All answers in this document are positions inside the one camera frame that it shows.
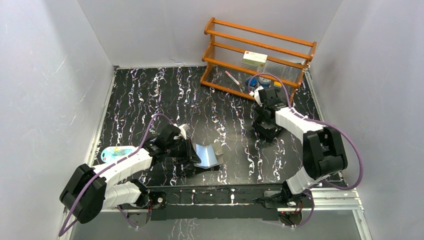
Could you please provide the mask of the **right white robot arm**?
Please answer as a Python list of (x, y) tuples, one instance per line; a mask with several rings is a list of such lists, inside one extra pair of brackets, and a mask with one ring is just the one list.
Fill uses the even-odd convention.
[(249, 94), (258, 104), (252, 124), (255, 132), (272, 142), (281, 132), (288, 131), (302, 144), (302, 166), (282, 184), (280, 195), (286, 206), (295, 207), (305, 190), (347, 168), (343, 141), (336, 129), (313, 122), (289, 107), (273, 88), (260, 86)]

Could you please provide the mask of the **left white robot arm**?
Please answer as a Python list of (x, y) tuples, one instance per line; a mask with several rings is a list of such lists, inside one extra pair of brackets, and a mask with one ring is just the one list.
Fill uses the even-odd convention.
[(81, 224), (90, 222), (104, 209), (124, 204), (146, 208), (151, 202), (150, 190), (137, 179), (121, 181), (167, 158), (200, 163), (187, 136), (188, 129), (187, 124), (168, 124), (157, 137), (119, 160), (94, 167), (86, 163), (78, 166), (60, 194), (60, 202)]

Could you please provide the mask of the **black plastic card box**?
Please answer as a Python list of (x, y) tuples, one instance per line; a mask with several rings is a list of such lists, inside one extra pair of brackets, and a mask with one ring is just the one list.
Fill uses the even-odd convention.
[(279, 135), (283, 131), (282, 127), (276, 126), (272, 123), (267, 123), (260, 117), (257, 117), (253, 121), (252, 128), (255, 133), (257, 133), (262, 139), (266, 140), (268, 143), (273, 142), (274, 139), (279, 137)]

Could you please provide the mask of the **blue white round can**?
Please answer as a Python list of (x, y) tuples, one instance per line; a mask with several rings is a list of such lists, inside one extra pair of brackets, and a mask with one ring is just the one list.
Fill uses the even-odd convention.
[(263, 88), (268, 88), (271, 85), (271, 80), (268, 78), (264, 78), (264, 77), (259, 77), (258, 78), (258, 83), (260, 86), (262, 86)]

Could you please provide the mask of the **yellow black small block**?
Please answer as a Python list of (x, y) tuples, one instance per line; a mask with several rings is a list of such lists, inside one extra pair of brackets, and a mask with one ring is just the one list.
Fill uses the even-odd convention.
[(282, 88), (282, 84), (278, 81), (274, 81), (273, 82), (273, 87), (277, 88), (277, 89), (281, 89)]

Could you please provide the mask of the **blue small cube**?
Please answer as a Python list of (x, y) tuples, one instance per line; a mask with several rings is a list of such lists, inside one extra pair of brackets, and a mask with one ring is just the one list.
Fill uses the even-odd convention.
[(247, 79), (246, 79), (246, 85), (249, 87), (249, 88), (256, 88), (257, 87), (257, 84), (258, 84), (258, 81), (257, 81), (257, 78), (256, 77), (248, 77)]

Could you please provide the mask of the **white green carton box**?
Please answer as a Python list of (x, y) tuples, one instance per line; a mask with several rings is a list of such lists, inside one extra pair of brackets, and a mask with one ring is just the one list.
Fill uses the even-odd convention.
[(255, 66), (255, 67), (264, 67), (268, 59), (268, 55), (245, 51), (242, 57), (242, 63), (245, 65)]

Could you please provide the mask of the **orange wooden shelf rack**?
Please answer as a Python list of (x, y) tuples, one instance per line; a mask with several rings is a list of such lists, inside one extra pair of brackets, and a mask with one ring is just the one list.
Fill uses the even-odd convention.
[(201, 60), (207, 64), (200, 83), (246, 99), (252, 99), (243, 86), (249, 84), (236, 80), (219, 83), (211, 79), (214, 67), (262, 77), (273, 82), (281, 81), (293, 100), (300, 88), (307, 67), (316, 52), (318, 43), (296, 37), (273, 33), (212, 17), (204, 28), (209, 43)]

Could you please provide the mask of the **red white pen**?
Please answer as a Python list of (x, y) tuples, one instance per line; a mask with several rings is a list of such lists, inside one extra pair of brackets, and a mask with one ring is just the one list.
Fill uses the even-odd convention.
[(238, 80), (236, 80), (235, 77), (233, 77), (227, 70), (225, 71), (225, 74), (237, 85), (240, 86), (240, 82)]

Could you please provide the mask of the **white blue blister pack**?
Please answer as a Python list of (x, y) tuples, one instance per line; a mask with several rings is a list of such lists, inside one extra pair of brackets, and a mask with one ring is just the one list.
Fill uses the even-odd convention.
[(100, 154), (100, 160), (103, 163), (110, 163), (122, 159), (124, 156), (135, 151), (135, 146), (109, 146)]

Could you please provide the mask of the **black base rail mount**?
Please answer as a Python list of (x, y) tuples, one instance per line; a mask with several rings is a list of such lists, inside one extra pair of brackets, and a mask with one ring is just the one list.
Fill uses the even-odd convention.
[(136, 220), (143, 213), (150, 221), (176, 219), (259, 219), (297, 225), (313, 205), (303, 193), (291, 195), (282, 183), (150, 186), (149, 203), (121, 209)]

